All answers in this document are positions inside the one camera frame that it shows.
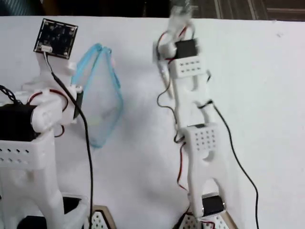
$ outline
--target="wire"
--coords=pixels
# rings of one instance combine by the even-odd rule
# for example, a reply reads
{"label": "wire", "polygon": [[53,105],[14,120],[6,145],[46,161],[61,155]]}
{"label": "wire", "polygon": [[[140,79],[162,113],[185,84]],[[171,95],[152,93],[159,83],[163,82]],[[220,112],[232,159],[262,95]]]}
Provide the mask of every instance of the wire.
{"label": "wire", "polygon": [[[208,82],[209,80],[211,79],[212,77],[212,74],[210,71],[207,71],[209,77],[208,77]],[[230,127],[229,125],[227,124],[227,122],[225,121],[224,117],[222,116],[222,114],[220,113],[220,111],[218,110],[218,108],[216,107],[216,105],[214,104],[213,100],[209,100],[205,105],[201,106],[201,107],[198,107],[199,109],[203,109],[205,108],[207,105],[209,104],[213,104],[213,107],[215,109],[215,111],[218,113],[219,117],[221,118],[222,122],[224,123],[227,131],[228,131],[228,134],[229,134],[229,139],[230,139],[230,145],[231,145],[231,150],[233,152],[233,155],[235,157],[235,160],[238,164],[238,166],[240,167],[240,169],[242,170],[242,172],[244,173],[244,175],[248,178],[248,180],[250,181],[250,183],[252,184],[253,188],[255,189],[255,193],[256,193],[256,198],[255,198],[255,222],[256,222],[256,228],[259,229],[259,225],[258,225],[258,189],[255,185],[255,183],[252,181],[252,179],[249,177],[249,175],[247,174],[247,172],[245,171],[245,169],[243,168],[243,166],[241,165],[237,155],[236,155],[236,152],[235,152],[235,149],[234,149],[234,145],[233,145],[233,139],[232,139],[232,134],[231,134],[231,130],[230,130]]]}
{"label": "wire", "polygon": [[[68,107],[68,104],[69,104],[69,100],[68,100],[68,98],[65,96],[65,94],[62,93],[61,91],[58,91],[58,90],[55,90],[55,89],[50,89],[50,92],[55,93],[55,94],[59,94],[59,95],[61,95],[61,96],[65,99],[66,105],[65,105],[65,107],[62,109],[62,111],[65,111],[65,110],[67,109],[67,107]],[[30,105],[31,102],[33,101],[33,99],[36,98],[38,95],[41,95],[41,94],[43,94],[43,92],[37,92],[37,93],[35,93],[34,95],[32,95],[32,96],[29,98],[27,104]]]}
{"label": "wire", "polygon": [[257,212],[258,212],[258,190],[257,187],[255,185],[255,183],[251,180],[251,178],[249,177],[249,175],[246,173],[245,169],[243,168],[243,166],[241,165],[241,163],[239,162],[239,159],[236,155],[235,149],[234,149],[234,145],[233,145],[233,140],[232,140],[232,134],[231,134],[231,130],[229,128],[229,125],[227,124],[227,122],[225,121],[224,117],[222,116],[222,114],[220,113],[220,111],[218,110],[218,108],[215,106],[215,104],[213,104],[215,111],[218,113],[219,117],[221,118],[221,120],[223,121],[225,127],[228,130],[229,133],[229,138],[230,138],[230,145],[231,145],[231,149],[232,152],[234,154],[234,157],[237,161],[237,164],[239,165],[240,169],[243,171],[243,173],[245,174],[245,176],[248,178],[248,180],[251,182],[251,184],[253,185],[255,192],[256,192],[256,200],[255,200],[255,221],[256,221],[256,228],[259,229],[258,226],[258,216],[257,216]]}
{"label": "wire", "polygon": [[212,224],[212,229],[215,229],[215,223],[214,222],[212,222],[212,221],[201,221],[202,223],[205,223],[205,224],[207,224],[207,226],[209,226],[209,224]]}
{"label": "wire", "polygon": [[159,100],[160,100],[160,97],[168,91],[168,89],[170,88],[170,86],[171,86],[171,79],[169,79],[169,82],[168,82],[168,85],[167,85],[165,91],[163,91],[162,93],[160,93],[160,94],[158,95],[158,97],[157,97],[157,104],[158,104],[158,106],[161,107],[161,108],[170,109],[170,110],[172,111],[172,113],[173,113],[173,117],[174,117],[174,119],[175,119],[175,124],[177,124],[178,122],[177,122],[177,117],[176,117],[176,115],[175,115],[175,111],[174,111],[170,106],[163,106],[163,105],[161,105],[161,104],[160,104],[160,101],[159,101]]}
{"label": "wire", "polygon": [[181,145],[180,147],[180,168],[179,168],[179,174],[178,174],[178,177],[177,177],[177,184],[180,188],[184,189],[185,191],[188,192],[188,190],[183,187],[181,184],[180,184],[180,178],[181,178],[181,174],[182,174],[182,166],[183,166],[183,153],[182,153],[182,148],[185,146],[185,142]]}
{"label": "wire", "polygon": [[178,222],[174,225],[173,229],[179,229],[182,222],[183,222],[183,219],[185,217],[185,215],[188,214],[188,211],[190,209],[191,205],[189,205],[189,207],[187,208],[187,210],[180,216],[180,218],[178,219]]}
{"label": "wire", "polygon": [[62,110],[62,111],[65,111],[65,110],[67,109],[68,105],[69,105],[69,100],[68,100],[68,98],[65,96],[65,94],[62,93],[61,91],[58,91],[58,90],[55,90],[55,89],[50,89],[50,92],[55,93],[55,94],[59,94],[59,95],[61,95],[61,96],[65,99],[66,105],[65,105],[65,107],[64,107],[63,110]]}
{"label": "wire", "polygon": [[92,166],[92,158],[91,158],[91,152],[90,152],[90,144],[89,144],[89,134],[88,134],[88,124],[86,117],[84,113],[82,112],[81,108],[78,106],[77,102],[69,92],[69,90],[66,88],[66,86],[63,84],[63,82],[56,76],[56,74],[53,72],[52,67],[50,66],[48,56],[46,52],[43,52],[44,59],[46,61],[47,66],[49,67],[51,74],[54,78],[54,80],[58,83],[58,85],[64,90],[64,92],[67,94],[67,96],[70,98],[72,103],[75,106],[75,109],[80,113],[81,118],[84,121],[85,125],[85,135],[86,135],[86,145],[87,145],[87,152],[88,152],[88,160],[89,160],[89,167],[90,167],[90,178],[91,178],[91,185],[90,185],[90,215],[89,215],[89,229],[92,229],[92,207],[93,207],[93,166]]}
{"label": "wire", "polygon": [[32,96],[29,98],[29,100],[28,100],[28,102],[27,102],[27,105],[30,105],[31,102],[33,101],[33,99],[36,98],[38,95],[41,95],[41,94],[42,94],[42,92],[37,92],[37,93],[35,93],[34,95],[32,95]]}
{"label": "wire", "polygon": [[160,45],[160,41],[162,40],[162,37],[167,34],[169,31],[165,31],[161,34],[161,36],[158,39],[157,45],[156,45],[156,53],[157,53],[157,59],[160,60],[161,59],[161,55],[159,53],[159,45]]}
{"label": "wire", "polygon": [[185,26],[185,27],[183,28],[183,30],[182,30],[181,33],[179,34],[179,37],[181,37],[181,36],[186,32],[186,30],[187,30],[187,26]]}
{"label": "wire", "polygon": [[3,85],[0,85],[0,91],[5,94],[6,96],[8,96],[8,98],[14,103],[14,104],[22,104],[22,102],[20,100],[16,99],[15,94],[8,88],[6,88]]}
{"label": "wire", "polygon": [[63,134],[65,133],[65,127],[63,125],[61,125],[61,129],[62,129],[61,134],[57,135],[57,136],[54,136],[54,137],[61,137],[61,136],[63,136]]}

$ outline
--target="white plastic part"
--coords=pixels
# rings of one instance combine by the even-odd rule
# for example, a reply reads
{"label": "white plastic part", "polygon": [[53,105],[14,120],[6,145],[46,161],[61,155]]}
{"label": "white plastic part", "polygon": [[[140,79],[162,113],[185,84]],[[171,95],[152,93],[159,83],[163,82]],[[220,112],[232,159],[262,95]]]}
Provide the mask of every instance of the white plastic part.
{"label": "white plastic part", "polygon": [[[175,113],[178,131],[185,136],[185,150],[189,156],[188,185],[192,213],[204,219],[202,198],[219,195],[225,203],[223,187],[226,169],[217,151],[218,131],[210,100],[208,74],[201,56],[173,60],[169,65],[170,77],[176,101]],[[208,180],[215,183],[216,190],[206,192]]]}
{"label": "white plastic part", "polygon": [[159,45],[159,53],[163,58],[173,58],[176,55],[177,47],[173,40],[166,44]]}
{"label": "white plastic part", "polygon": [[207,222],[213,222],[215,229],[233,229],[226,224],[221,215],[208,217],[204,221],[198,221],[194,216],[185,215],[179,229],[213,229],[213,224]]}
{"label": "white plastic part", "polygon": [[203,124],[208,119],[213,121],[213,113],[209,112],[209,110],[202,112],[198,109],[199,106],[206,104],[210,99],[206,83],[208,75],[176,78],[172,75],[172,72],[170,73],[176,100],[175,113],[178,129]]}
{"label": "white plastic part", "polygon": [[32,113],[32,127],[37,133],[43,133],[53,127],[62,118],[60,100],[47,101],[38,105]]}
{"label": "white plastic part", "polygon": [[[41,105],[43,103],[47,103],[48,101],[58,100],[61,102],[61,110],[62,110],[66,106],[67,103],[66,100],[59,94],[51,93],[50,89],[53,88],[48,87],[47,82],[39,81],[39,79],[40,78],[38,77],[33,82],[23,85],[22,87],[23,90],[27,90],[27,91],[16,92],[15,93],[16,98],[18,100],[21,100],[22,103],[26,104],[32,95],[42,92],[41,95],[36,96],[31,101],[30,103],[31,105]],[[77,93],[80,93],[82,91],[82,87],[76,85],[71,85],[67,87],[67,89],[69,90],[70,94],[73,96],[74,99],[76,99]],[[66,93],[61,88],[58,88],[57,90],[62,92],[64,95],[66,95]],[[76,122],[76,120],[73,119],[75,106],[69,98],[68,101],[69,101],[68,106],[65,109],[65,111],[62,112],[61,119],[58,122],[61,125],[69,125],[71,123]]]}
{"label": "white plastic part", "polygon": [[47,46],[47,45],[42,45],[41,46],[41,51],[42,52],[52,52],[53,48],[51,46]]}
{"label": "white plastic part", "polygon": [[168,71],[167,62],[159,61],[157,64],[158,64],[160,75],[161,75],[163,83],[164,83],[164,87],[167,88],[169,83],[171,83],[169,89],[167,90],[167,93],[168,93],[170,99],[173,99],[174,98],[173,84],[172,84],[172,81],[170,79],[170,74],[169,74],[169,71]]}
{"label": "white plastic part", "polygon": [[[219,145],[217,125],[210,123],[206,127],[187,127],[181,130],[185,136],[185,150],[189,155],[188,185],[189,199],[193,214],[200,218],[203,216],[203,195],[219,195],[225,203],[223,192],[226,181],[224,161],[217,151]],[[204,185],[213,179],[218,190],[213,193],[204,193]]]}
{"label": "white plastic part", "polygon": [[109,229],[102,213],[96,211],[92,216],[92,229]]}
{"label": "white plastic part", "polygon": [[205,74],[200,56],[175,59],[169,64],[171,77],[184,78]]}
{"label": "white plastic part", "polygon": [[0,168],[43,169],[54,148],[49,131],[31,142],[0,141]]}
{"label": "white plastic part", "polygon": [[0,141],[0,182],[2,220],[5,229],[16,229],[26,217],[28,200],[44,215],[48,229],[80,229],[88,209],[80,198],[76,209],[64,215],[62,194],[56,176],[54,132],[42,134],[32,142]]}

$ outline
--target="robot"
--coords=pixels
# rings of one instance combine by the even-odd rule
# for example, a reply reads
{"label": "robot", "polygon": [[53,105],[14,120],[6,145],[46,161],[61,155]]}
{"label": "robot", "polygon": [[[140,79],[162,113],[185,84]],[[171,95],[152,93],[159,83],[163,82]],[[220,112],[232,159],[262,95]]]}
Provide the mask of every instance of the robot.
{"label": "robot", "polygon": [[[60,192],[55,161],[54,128],[61,126],[63,133],[65,126],[75,123],[79,110],[74,102],[78,107],[82,102],[82,87],[71,85],[75,66],[68,61],[76,31],[77,26],[44,19],[34,49],[40,76],[23,85],[21,92],[0,87],[9,98],[0,107],[5,229],[81,229],[86,221],[88,199]],[[58,42],[52,43],[54,36]],[[61,85],[52,77],[51,66]],[[24,210],[33,204],[43,216],[27,215]]]}
{"label": "robot", "polygon": [[[160,36],[154,50],[157,66],[167,85],[163,93],[168,91],[169,96],[175,99],[176,106],[173,113],[176,119],[177,135],[182,136],[181,140],[184,141],[182,147],[185,148],[189,157],[189,190],[187,191],[190,212],[185,214],[185,218],[191,215],[196,222],[194,228],[201,228],[200,222],[210,222],[213,217],[220,217],[227,209],[224,187],[230,173],[226,171],[224,156],[218,149],[220,138],[218,124],[214,117],[216,111],[229,132],[231,149],[239,167],[256,190],[255,216],[256,225],[259,228],[258,191],[241,166],[234,151],[230,129],[209,95],[208,82],[211,74],[206,67],[200,45],[195,39],[190,1],[174,0],[172,3],[168,29]],[[192,37],[187,39],[189,30]],[[212,183],[213,188],[209,189],[207,183]]]}

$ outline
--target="perforated white bracket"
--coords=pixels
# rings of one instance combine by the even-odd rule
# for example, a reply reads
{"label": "perforated white bracket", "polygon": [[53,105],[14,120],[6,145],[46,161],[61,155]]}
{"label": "perforated white bracket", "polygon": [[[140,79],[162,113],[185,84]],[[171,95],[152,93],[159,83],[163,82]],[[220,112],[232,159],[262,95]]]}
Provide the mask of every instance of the perforated white bracket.
{"label": "perforated white bracket", "polygon": [[[225,203],[225,187],[227,172],[224,168],[224,158],[218,152],[218,128],[216,123],[190,126],[182,129],[185,136],[185,149],[189,155],[189,200],[195,217],[203,216],[203,195],[219,195]],[[217,189],[213,193],[204,193],[208,180],[213,180]]]}
{"label": "perforated white bracket", "polygon": [[174,78],[192,77],[205,73],[200,56],[175,59],[169,64],[169,70]]}
{"label": "perforated white bracket", "polygon": [[92,229],[109,229],[102,213],[96,211],[92,216]]}
{"label": "perforated white bracket", "polygon": [[201,224],[203,229],[213,229],[213,224],[209,222],[215,224],[215,229],[235,229],[229,227],[221,215],[207,218],[203,222],[198,221],[194,216],[186,215],[179,229],[202,229]]}

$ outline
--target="red wire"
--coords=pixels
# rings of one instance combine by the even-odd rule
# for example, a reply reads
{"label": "red wire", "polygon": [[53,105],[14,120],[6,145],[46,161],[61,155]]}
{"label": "red wire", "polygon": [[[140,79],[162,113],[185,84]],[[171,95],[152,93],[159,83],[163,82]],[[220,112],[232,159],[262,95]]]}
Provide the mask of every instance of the red wire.
{"label": "red wire", "polygon": [[184,33],[186,32],[186,29],[187,29],[187,26],[185,26],[185,27],[183,28],[183,30],[182,30],[181,33],[179,34],[179,37],[181,37],[182,34],[184,34]]}
{"label": "red wire", "polygon": [[213,228],[212,228],[212,229],[215,229],[215,223],[214,223],[214,222],[212,222],[212,221],[202,221],[202,223],[205,223],[205,224],[210,223],[210,224],[212,224],[212,225],[213,225]]}
{"label": "red wire", "polygon": [[182,144],[182,146],[180,147],[180,168],[179,168],[179,174],[178,174],[178,177],[177,177],[177,184],[180,188],[184,189],[185,191],[188,192],[188,190],[183,187],[181,184],[180,184],[180,178],[181,178],[181,174],[182,174],[182,164],[183,164],[183,153],[182,153],[182,148],[183,146],[185,146],[185,142]]}
{"label": "red wire", "polygon": [[[66,105],[65,105],[65,107],[64,107],[63,110],[62,110],[62,111],[65,111],[65,110],[67,109],[67,107],[68,107],[68,104],[69,104],[69,100],[68,100],[68,98],[65,96],[65,94],[62,93],[61,91],[58,91],[58,90],[55,90],[55,89],[50,89],[50,92],[55,93],[55,94],[59,94],[59,95],[61,95],[61,96],[66,100]],[[28,104],[28,105],[31,104],[31,102],[33,101],[33,99],[34,99],[35,97],[37,97],[38,95],[41,95],[41,94],[42,94],[42,92],[37,92],[37,93],[35,93],[34,95],[32,95],[32,96],[29,98],[27,104]]]}
{"label": "red wire", "polygon": [[32,95],[32,96],[29,98],[29,100],[28,100],[28,102],[27,102],[27,105],[30,105],[31,102],[32,102],[32,100],[33,100],[36,96],[41,95],[41,94],[42,94],[42,92],[37,92],[37,93],[35,93],[34,95]]}
{"label": "red wire", "polygon": [[58,91],[58,90],[55,90],[55,89],[50,89],[50,92],[55,93],[55,94],[59,94],[59,95],[61,95],[62,97],[64,97],[64,99],[66,100],[66,105],[65,105],[65,107],[63,108],[62,111],[65,111],[65,110],[67,109],[67,107],[68,107],[68,104],[69,104],[69,100],[68,100],[68,98],[65,96],[65,94],[62,93],[61,91]]}

